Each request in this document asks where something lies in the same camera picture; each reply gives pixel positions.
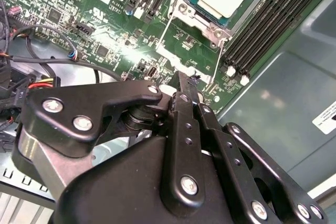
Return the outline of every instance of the yellow wire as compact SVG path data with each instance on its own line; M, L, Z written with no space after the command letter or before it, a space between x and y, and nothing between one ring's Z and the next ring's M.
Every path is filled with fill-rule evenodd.
M37 82L51 82L51 81L54 81L53 78L44 79L44 80L40 80L40 81L37 81Z

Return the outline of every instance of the silver screw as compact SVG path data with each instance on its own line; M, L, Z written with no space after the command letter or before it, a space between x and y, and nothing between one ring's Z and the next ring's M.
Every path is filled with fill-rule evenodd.
M186 4L181 4L181 5L179 5L178 10L181 13L185 13L188 10L188 6Z
M63 104L57 100L49 99L42 103L42 107L48 112L58 113L62 111Z
M232 129L233 129L234 132L236 132L238 134L240 133L240 129L237 126L233 125Z
M210 110L207 106L203 106L203 110L204 110L205 112L207 112L207 113L210 113L210 112L211 112L211 110Z
M257 201L252 201L252 208L253 211L256 213L256 215L262 219L262 220L266 220L267 219L267 212L266 209L264 208L264 206L257 202Z
M309 218L310 218L310 215L309 215L307 209L306 209L303 205L298 204L298 209L299 209L300 213L301 213L306 219L309 219Z
M154 94L158 93L158 89L156 88L156 86L148 86L148 89Z
M89 131L93 126L91 120L84 116L76 117L73 122L75 128L80 131Z
M185 102L189 101L188 97L185 94L181 94L180 97Z
M223 31L222 30L216 30L215 31L215 36L216 36L216 38L221 38L223 36Z
M315 206L310 206L310 209L313 211L313 213L314 213L319 219L321 219L321 220L323 219L323 216L322 216L320 210L317 209L317 207L315 207Z
M181 178L181 186L183 190L190 195L197 194L198 187L196 181L188 176L184 176Z

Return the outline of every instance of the red wire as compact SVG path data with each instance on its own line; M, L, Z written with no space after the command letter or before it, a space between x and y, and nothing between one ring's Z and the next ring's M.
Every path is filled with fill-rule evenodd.
M52 88L53 85L52 84L48 84L48 83L33 83L33 84L31 84L31 85L28 86L29 89L38 88L38 87L49 87L49 88Z

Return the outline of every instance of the motherboard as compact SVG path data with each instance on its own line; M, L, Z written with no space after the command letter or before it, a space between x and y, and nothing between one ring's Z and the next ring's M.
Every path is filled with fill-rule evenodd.
M266 53L318 0L5 0L14 27L64 33L82 59L121 80L167 84L175 71L198 83L219 113L250 81ZM65 49L46 29L40 39Z

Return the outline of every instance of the cable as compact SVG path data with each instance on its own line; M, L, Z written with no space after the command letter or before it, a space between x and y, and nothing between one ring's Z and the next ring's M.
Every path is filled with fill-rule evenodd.
M37 81L37 82L53 82L54 79L53 78L48 78L48 79L44 79L44 80L40 80L40 81Z
M31 46L31 43L32 43L31 39L29 39L29 37L26 37L26 47L27 47L27 50L28 50L29 54L34 59L39 59L39 57L37 56L37 54L34 52L32 46ZM55 72L53 71L53 69L48 64L41 63L40 65L48 73L49 77L52 77L52 78L56 77Z
M99 72L98 72L96 69L94 69L93 71L94 71L94 75L95 75L96 83L100 83Z
M44 88L44 87L53 88L54 86L52 84L49 84L49 83L33 83L33 84L28 86L29 89Z
M83 67L87 67L87 68L92 68L94 70L103 72L105 74L107 74L108 76L114 78L117 81L120 81L120 76L111 71L108 70L106 68L97 66L97 65L92 65L90 63L87 62L83 62L83 61L73 61L70 59L29 59L29 58L24 58L24 57L20 57L20 56L12 56L12 61L13 62L24 62L24 63L36 63L36 64L41 64L41 63L46 63L46 64L71 64L71 65L78 65L78 66L83 66Z
M9 49L9 41L10 41L10 36L9 36L9 21L8 21L8 16L7 16L7 12L6 12L6 4L3 0L0 0L0 4L1 4L1 9L4 13L4 17L5 17L5 32L6 32L6 44L5 44L5 49L4 49L4 53L7 54L8 53L8 49ZM6 59L7 64L11 64L9 59Z
M24 31L27 31L27 30L31 30L33 28L45 28L45 29L49 29L51 31L54 31L56 32L64 41L66 41L69 46L72 48L72 52L68 55L72 60L77 60L78 58L78 50L77 48L74 46L74 44L71 42L71 40L65 36L62 32L60 32L59 30L51 27L51 26L46 26L46 25L41 25L41 24L35 24L35 25L30 25L30 26L25 26L25 27L21 27L19 29L17 29L12 37L11 37L11 40L15 39L16 36L18 36L19 34L21 34L22 32Z

